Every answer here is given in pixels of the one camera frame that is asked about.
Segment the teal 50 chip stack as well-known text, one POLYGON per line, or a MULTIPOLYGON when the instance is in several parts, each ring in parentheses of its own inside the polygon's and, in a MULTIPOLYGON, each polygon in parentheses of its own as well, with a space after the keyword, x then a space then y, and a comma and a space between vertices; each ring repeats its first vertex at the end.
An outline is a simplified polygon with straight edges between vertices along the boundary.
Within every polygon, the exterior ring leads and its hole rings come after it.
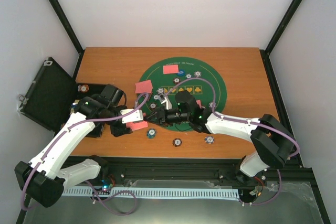
POLYGON ((149 129, 146 133, 148 139, 153 139, 156 136, 156 129, 149 129))

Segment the red playing card deck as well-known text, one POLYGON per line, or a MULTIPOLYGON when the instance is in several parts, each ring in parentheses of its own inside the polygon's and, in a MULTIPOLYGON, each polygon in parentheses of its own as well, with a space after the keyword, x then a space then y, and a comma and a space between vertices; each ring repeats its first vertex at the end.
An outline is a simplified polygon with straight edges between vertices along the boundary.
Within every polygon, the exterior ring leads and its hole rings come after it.
POLYGON ((126 123, 126 127, 130 128, 132 131, 137 131, 140 129, 144 129, 148 127, 148 123, 146 121, 142 121, 142 122, 129 122, 126 123))

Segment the red card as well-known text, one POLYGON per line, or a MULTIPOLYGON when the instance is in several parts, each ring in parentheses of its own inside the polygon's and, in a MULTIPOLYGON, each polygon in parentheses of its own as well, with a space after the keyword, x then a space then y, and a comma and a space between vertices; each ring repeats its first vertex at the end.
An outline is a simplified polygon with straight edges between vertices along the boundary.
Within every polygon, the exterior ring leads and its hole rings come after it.
POLYGON ((179 72, 178 65, 164 65, 163 66, 163 74, 175 74, 179 72))
POLYGON ((201 108, 202 107, 202 103, 200 100, 196 100, 196 103, 198 104, 198 106, 201 108))
POLYGON ((137 82, 135 84, 135 94, 140 94, 140 93, 152 93, 153 90, 153 85, 151 80, 145 80, 141 82, 137 82))

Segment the brown 100 chip stack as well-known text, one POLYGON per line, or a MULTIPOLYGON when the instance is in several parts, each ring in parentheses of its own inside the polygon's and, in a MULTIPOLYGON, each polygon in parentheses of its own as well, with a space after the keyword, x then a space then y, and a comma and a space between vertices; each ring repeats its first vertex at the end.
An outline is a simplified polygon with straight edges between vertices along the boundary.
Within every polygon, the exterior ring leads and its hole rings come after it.
POLYGON ((174 147, 179 147, 182 145, 182 140, 180 138, 175 138, 172 143, 174 147))

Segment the blue small blind button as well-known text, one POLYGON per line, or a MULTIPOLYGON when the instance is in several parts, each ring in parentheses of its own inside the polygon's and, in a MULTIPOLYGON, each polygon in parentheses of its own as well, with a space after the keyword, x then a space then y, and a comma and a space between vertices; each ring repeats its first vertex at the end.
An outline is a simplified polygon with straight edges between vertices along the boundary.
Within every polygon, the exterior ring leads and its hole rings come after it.
POLYGON ((178 76, 184 76, 185 75, 185 71, 184 70, 180 70, 178 73, 177 73, 178 76))

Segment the blue 10 chip stack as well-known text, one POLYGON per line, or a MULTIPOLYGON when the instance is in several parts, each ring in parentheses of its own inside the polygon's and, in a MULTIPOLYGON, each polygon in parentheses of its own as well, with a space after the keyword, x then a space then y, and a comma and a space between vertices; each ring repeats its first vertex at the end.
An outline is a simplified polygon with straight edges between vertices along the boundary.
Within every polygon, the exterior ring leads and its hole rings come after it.
POLYGON ((204 138, 204 141, 205 141, 206 144, 213 144, 215 142, 215 138, 213 136, 209 135, 209 136, 206 136, 204 138))

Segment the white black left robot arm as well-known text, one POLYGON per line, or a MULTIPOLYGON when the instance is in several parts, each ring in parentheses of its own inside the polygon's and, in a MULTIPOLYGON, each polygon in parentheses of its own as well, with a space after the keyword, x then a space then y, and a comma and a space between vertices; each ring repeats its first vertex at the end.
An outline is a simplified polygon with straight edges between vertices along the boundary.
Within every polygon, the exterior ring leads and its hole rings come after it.
POLYGON ((76 165, 62 166, 77 145, 100 124, 109 124, 114 136, 132 132, 126 124, 141 119, 142 112, 139 104, 134 109, 120 105, 119 101, 124 96, 122 90, 108 84, 100 94, 82 97, 50 143, 28 163, 19 162, 16 165, 15 175, 22 190, 22 210, 30 210, 25 204, 26 196, 44 207, 50 207, 65 190, 91 179, 103 183, 106 190, 113 180, 108 162, 103 158, 92 155, 76 165))

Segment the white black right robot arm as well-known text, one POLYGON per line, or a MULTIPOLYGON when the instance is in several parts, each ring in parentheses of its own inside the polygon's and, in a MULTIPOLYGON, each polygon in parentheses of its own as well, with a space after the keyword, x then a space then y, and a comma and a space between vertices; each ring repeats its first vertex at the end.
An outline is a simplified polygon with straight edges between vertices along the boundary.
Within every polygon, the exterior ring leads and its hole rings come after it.
POLYGON ((161 100, 163 105, 146 115, 145 121, 158 126, 187 123, 199 133, 229 135, 253 144, 255 152, 243 157, 232 172, 232 178, 241 184, 265 169, 282 169, 293 155, 292 149, 298 149, 293 135, 272 115, 256 119, 224 115, 201 108, 186 90, 175 95, 177 108, 170 106, 167 97, 161 96, 161 100))

